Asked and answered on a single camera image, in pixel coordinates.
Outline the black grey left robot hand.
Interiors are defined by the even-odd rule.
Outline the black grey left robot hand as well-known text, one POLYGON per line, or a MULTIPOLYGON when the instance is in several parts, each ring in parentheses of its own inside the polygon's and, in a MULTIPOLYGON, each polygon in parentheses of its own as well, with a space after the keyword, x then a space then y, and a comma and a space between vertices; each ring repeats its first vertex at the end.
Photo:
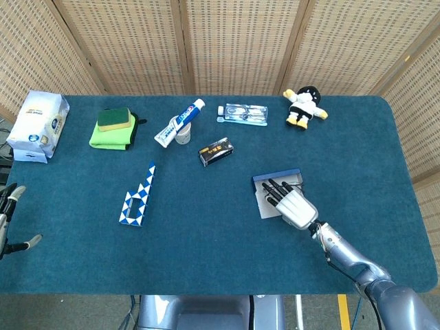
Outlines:
POLYGON ((8 254, 26 251, 33 248, 43 238, 37 234, 28 241, 21 243, 8 243, 8 228, 14 214, 17 201, 25 192, 25 186, 17 186, 17 183, 10 184, 1 190, 1 259, 8 254))

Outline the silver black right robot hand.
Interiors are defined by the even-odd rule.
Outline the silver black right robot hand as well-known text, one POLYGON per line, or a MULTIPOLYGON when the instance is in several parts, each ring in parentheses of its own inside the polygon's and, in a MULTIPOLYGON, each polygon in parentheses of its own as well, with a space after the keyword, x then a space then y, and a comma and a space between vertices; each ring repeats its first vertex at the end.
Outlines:
POLYGON ((266 191, 265 200, 272 205, 285 222, 299 230, 306 230, 318 219, 317 208, 307 200, 302 190, 297 185, 286 181, 281 184, 273 179, 268 179, 268 184, 263 182, 266 191))

